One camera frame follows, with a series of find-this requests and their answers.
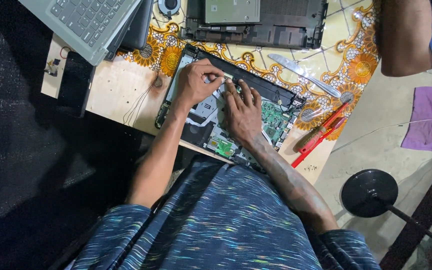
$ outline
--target vent grille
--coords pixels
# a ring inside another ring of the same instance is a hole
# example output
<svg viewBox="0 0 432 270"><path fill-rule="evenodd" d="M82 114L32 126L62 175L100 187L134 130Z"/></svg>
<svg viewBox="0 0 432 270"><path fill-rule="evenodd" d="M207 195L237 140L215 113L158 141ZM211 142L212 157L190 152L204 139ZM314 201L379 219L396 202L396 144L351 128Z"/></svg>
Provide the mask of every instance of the vent grille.
<svg viewBox="0 0 432 270"><path fill-rule="evenodd" d="M308 15L309 0L261 0L261 13L276 15Z"/></svg>

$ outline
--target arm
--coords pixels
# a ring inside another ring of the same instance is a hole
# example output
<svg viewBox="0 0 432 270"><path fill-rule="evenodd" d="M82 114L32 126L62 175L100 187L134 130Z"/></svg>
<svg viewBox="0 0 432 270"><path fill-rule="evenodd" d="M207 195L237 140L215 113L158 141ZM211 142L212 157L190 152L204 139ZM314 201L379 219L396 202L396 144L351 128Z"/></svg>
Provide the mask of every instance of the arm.
<svg viewBox="0 0 432 270"><path fill-rule="evenodd" d="M226 121L231 136L239 141L267 171L279 195L301 221L316 233L339 229L325 200L301 174L281 157L261 133L261 96L243 81L241 99L233 83L227 82Z"/></svg>
<svg viewBox="0 0 432 270"><path fill-rule="evenodd" d="M430 0L384 0L381 72L403 77L432 69Z"/></svg>
<svg viewBox="0 0 432 270"><path fill-rule="evenodd" d="M206 76L212 83L205 83ZM163 195L173 171L174 160L188 113L221 86L224 72L208 59L187 65L179 74L177 95L169 114L132 180L128 204L152 207Z"/></svg>

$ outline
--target blue patterned shirt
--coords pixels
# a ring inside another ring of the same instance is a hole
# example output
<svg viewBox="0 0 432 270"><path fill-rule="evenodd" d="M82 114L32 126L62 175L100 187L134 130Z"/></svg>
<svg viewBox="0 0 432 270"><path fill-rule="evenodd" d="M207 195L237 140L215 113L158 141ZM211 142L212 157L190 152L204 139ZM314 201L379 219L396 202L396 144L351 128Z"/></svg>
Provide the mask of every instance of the blue patterned shirt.
<svg viewBox="0 0 432 270"><path fill-rule="evenodd" d="M380 269L361 234L305 229L267 175L200 156L159 209L109 210L80 269Z"/></svg>

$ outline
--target gray laptop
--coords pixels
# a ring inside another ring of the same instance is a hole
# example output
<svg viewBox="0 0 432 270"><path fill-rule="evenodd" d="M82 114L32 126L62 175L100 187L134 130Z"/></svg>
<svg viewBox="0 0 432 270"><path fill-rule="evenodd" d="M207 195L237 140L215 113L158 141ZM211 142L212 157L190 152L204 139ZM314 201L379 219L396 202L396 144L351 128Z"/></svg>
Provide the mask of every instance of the gray laptop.
<svg viewBox="0 0 432 270"><path fill-rule="evenodd" d="M19 0L89 63L99 65L141 0Z"/></svg>

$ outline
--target person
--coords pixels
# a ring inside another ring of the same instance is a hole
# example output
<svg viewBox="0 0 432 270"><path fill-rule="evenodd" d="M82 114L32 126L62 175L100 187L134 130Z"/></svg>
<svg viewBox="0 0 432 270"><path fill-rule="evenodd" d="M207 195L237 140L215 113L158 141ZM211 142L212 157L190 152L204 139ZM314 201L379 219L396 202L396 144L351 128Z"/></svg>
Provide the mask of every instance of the person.
<svg viewBox="0 0 432 270"><path fill-rule="evenodd" d="M432 0L383 0L381 72L403 77L432 69Z"/></svg>
<svg viewBox="0 0 432 270"><path fill-rule="evenodd" d="M106 213L72 269L380 269L363 236L340 230L321 195L267 143L261 96L243 81L242 95L226 82L225 121L267 175L196 156L163 195L190 109L223 82L208 59L181 71L127 204Z"/></svg>

